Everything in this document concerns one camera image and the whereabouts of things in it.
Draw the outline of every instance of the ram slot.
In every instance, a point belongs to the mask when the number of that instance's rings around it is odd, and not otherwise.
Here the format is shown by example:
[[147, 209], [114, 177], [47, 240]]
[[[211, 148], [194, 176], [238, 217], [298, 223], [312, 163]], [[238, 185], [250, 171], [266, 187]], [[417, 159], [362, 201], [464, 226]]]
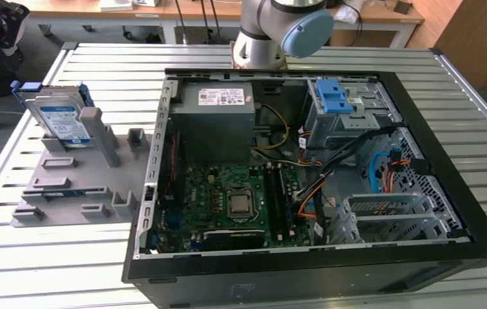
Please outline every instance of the ram slot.
[[269, 211], [270, 235], [273, 240], [281, 241], [289, 237], [286, 216], [286, 194], [280, 168], [264, 169], [264, 188], [266, 208]]

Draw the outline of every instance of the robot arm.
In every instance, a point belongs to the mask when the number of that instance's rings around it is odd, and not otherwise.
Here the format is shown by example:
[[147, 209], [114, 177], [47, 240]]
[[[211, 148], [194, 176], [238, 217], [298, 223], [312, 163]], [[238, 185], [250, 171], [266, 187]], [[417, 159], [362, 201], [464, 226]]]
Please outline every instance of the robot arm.
[[310, 56], [332, 35], [333, 17], [326, 0], [242, 1], [239, 35], [233, 48], [238, 68], [274, 69]]

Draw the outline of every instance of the open computer tower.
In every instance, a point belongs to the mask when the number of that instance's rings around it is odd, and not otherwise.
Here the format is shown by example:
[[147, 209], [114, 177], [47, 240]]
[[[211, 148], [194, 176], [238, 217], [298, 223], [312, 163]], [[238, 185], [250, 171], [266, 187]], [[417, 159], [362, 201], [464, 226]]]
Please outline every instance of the open computer tower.
[[167, 70], [123, 281], [161, 308], [411, 292], [487, 216], [388, 72]]

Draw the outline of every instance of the metal slotted table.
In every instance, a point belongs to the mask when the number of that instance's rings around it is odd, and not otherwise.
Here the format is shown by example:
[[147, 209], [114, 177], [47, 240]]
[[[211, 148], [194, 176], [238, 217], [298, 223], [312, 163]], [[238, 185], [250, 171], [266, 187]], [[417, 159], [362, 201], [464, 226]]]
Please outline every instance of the metal slotted table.
[[[487, 103], [445, 57], [425, 50], [326, 48], [288, 63], [294, 69], [397, 72], [487, 212]], [[60, 51], [44, 83], [83, 81], [115, 133], [137, 124], [151, 132], [169, 67], [229, 68], [230, 49], [79, 44], [75, 50]], [[8, 225], [44, 148], [42, 133], [26, 113], [0, 154], [0, 308], [150, 308], [141, 292], [121, 282], [129, 223], [26, 229]], [[372, 303], [391, 309], [487, 308], [487, 268], [465, 271], [413, 294], [280, 306], [365, 308]]]

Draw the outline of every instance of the table leg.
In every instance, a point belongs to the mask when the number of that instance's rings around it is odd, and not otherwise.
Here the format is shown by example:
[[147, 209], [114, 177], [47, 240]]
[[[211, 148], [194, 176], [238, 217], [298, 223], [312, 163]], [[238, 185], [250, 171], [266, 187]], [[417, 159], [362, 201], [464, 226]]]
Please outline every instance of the table leg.
[[391, 48], [407, 47], [415, 29], [416, 29], [416, 24], [401, 24], [401, 28], [397, 31], [395, 38], [392, 39]]
[[166, 44], [177, 44], [175, 27], [177, 21], [162, 21], [161, 23]]
[[51, 32], [51, 25], [50, 24], [40, 24], [39, 25], [39, 30], [40, 30], [40, 32], [43, 33], [43, 35], [46, 37], [48, 37], [52, 34], [52, 32]]

